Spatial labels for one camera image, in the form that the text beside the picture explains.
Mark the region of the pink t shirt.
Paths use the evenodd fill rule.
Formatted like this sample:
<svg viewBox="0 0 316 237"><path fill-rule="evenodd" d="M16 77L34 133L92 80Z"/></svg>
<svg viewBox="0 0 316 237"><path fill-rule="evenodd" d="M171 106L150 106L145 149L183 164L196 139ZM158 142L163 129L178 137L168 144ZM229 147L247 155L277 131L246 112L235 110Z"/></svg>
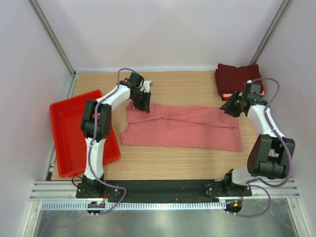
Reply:
<svg viewBox="0 0 316 237"><path fill-rule="evenodd" d="M152 103L146 113L129 103L126 116L123 145L243 150L237 118L215 107Z"/></svg>

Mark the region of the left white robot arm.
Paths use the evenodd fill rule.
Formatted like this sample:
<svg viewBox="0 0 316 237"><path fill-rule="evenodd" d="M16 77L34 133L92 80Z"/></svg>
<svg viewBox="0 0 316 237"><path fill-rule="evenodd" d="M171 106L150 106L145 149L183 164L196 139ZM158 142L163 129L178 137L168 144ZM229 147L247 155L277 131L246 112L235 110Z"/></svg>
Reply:
<svg viewBox="0 0 316 237"><path fill-rule="evenodd" d="M152 84L152 81L131 71L128 78L118 80L116 86L106 95L87 100L80 125L87 147L82 183L88 185L87 191L93 197L100 197L105 190L103 153L112 130L112 112L123 102L131 100L136 109L149 113Z"/></svg>

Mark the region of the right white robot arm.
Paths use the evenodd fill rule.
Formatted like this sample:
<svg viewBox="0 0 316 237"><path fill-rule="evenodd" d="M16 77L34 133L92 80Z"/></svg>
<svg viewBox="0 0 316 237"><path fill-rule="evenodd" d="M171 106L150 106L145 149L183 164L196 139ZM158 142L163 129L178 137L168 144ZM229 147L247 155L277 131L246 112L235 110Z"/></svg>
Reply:
<svg viewBox="0 0 316 237"><path fill-rule="evenodd" d="M224 176L222 189L228 196L241 194L255 182L280 188L288 182L292 173L295 142L278 129L271 116L270 103L262 98L260 91L258 80L249 80L244 85L244 91L234 92L220 108L235 118L245 114L258 134L247 165L231 169Z"/></svg>

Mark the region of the dark red folded shirt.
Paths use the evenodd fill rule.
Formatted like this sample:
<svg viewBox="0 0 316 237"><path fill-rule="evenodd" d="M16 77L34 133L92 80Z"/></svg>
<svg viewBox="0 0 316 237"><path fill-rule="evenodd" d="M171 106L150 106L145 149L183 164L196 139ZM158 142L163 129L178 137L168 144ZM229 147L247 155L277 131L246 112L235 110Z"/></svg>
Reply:
<svg viewBox="0 0 316 237"><path fill-rule="evenodd" d="M259 66L256 64L236 67L219 63L217 65L217 69L230 74L230 77L232 78L234 84L234 92L243 91L244 84L248 80L254 80L261 77Z"/></svg>

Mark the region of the pink folded shirt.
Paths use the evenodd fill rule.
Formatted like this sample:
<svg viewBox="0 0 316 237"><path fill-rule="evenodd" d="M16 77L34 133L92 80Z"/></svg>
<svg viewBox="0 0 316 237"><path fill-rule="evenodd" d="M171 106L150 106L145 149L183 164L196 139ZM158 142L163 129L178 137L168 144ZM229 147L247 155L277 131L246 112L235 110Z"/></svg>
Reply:
<svg viewBox="0 0 316 237"><path fill-rule="evenodd" d="M260 93L260 95L261 96L263 96L265 93L264 93L264 90L262 91L262 93ZM230 93L230 94L220 94L220 97L231 97L232 96L232 94Z"/></svg>

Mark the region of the red plastic tray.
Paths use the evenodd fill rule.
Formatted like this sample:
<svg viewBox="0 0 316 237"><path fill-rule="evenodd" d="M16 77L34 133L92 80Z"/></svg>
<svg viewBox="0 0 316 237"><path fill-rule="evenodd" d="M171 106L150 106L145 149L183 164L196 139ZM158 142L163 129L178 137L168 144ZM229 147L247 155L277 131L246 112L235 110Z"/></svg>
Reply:
<svg viewBox="0 0 316 237"><path fill-rule="evenodd" d="M86 169L87 145L80 126L87 100L99 97L102 97L101 90L94 90L50 105L56 162L61 178L79 175Z"/></svg>

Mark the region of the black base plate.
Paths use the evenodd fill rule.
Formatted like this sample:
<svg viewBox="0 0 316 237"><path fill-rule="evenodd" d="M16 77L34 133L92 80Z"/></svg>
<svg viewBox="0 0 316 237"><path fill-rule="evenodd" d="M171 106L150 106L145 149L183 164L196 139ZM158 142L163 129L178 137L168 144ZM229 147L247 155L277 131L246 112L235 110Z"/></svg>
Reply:
<svg viewBox="0 0 316 237"><path fill-rule="evenodd" d="M109 202L122 200L125 203L203 203L218 198L250 197L252 192L247 186L236 185L225 180L108 180L114 188L104 187L100 183L98 191L87 191L82 183L76 193L77 198L103 198Z"/></svg>

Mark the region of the right aluminium frame post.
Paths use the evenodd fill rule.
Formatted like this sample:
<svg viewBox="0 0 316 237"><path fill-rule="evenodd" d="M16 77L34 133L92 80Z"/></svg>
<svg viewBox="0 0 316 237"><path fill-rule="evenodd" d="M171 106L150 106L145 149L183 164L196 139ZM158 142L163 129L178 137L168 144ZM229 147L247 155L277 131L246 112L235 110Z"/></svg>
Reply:
<svg viewBox="0 0 316 237"><path fill-rule="evenodd" d="M293 0L282 0L279 7L277 8L276 13L274 14L267 30L265 31L257 49L255 50L249 64L254 65L257 64L260 56L262 55L263 51L265 50L266 46L268 45L269 41L271 40L273 34L276 32L279 24L281 23L283 17L285 16L286 12L292 5Z"/></svg>

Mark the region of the aluminium frame post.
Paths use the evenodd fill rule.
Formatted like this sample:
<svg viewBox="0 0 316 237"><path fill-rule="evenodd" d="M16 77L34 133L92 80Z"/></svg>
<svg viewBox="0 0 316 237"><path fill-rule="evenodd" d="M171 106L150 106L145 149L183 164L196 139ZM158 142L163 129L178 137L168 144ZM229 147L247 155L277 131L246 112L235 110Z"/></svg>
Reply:
<svg viewBox="0 0 316 237"><path fill-rule="evenodd" d="M257 64L260 56L262 55L263 51L265 50L266 46L268 45L269 41L271 40L273 34L276 32L279 24L281 23L283 17L285 16L286 12L292 5L293 0L282 0L279 7L277 8L276 13L274 14L267 30L265 31L257 49L255 50L249 64L254 65Z"/></svg>
<svg viewBox="0 0 316 237"><path fill-rule="evenodd" d="M70 72L72 77L75 77L76 72L71 65L71 62L69 61L62 45L60 44L56 34L54 33L53 28L51 27L47 17L45 16L45 13L43 12L41 6L39 5L37 0L28 0L29 4L31 5L33 11L35 12L35 15L41 22L44 30L46 31L49 39L51 40L53 46L55 47L57 53L59 54L60 58L62 59L63 63L65 64L66 68Z"/></svg>

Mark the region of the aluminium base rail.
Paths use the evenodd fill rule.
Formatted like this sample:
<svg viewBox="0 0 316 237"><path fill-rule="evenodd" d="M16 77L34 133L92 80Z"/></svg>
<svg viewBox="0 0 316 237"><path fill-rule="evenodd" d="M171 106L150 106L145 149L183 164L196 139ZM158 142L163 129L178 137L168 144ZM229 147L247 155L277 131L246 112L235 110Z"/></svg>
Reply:
<svg viewBox="0 0 316 237"><path fill-rule="evenodd" d="M264 188L270 194L271 198L300 198L299 191L293 179L290 179L280 188L269 187L262 182L252 183L253 198L265 198L266 194L257 186ZM62 200L74 199L77 188L71 181L36 181L30 199L33 200Z"/></svg>

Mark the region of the left aluminium frame post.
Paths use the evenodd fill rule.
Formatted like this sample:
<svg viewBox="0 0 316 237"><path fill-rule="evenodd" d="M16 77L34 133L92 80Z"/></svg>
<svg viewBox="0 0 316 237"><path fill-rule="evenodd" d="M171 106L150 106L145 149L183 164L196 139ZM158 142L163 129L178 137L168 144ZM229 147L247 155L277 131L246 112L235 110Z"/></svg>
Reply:
<svg viewBox="0 0 316 237"><path fill-rule="evenodd" d="M45 16L45 13L43 12L41 6L39 5L37 0L28 0L29 4L31 5L33 11L35 12L35 15L41 22L44 30L46 31L49 39L51 40L53 46L55 47L57 53L59 54L60 58L62 59L63 63L65 64L66 68L70 72L72 77L75 77L76 72L71 65L71 62L69 61L62 45L60 44L56 34L54 33L53 28L51 27L47 17Z"/></svg>

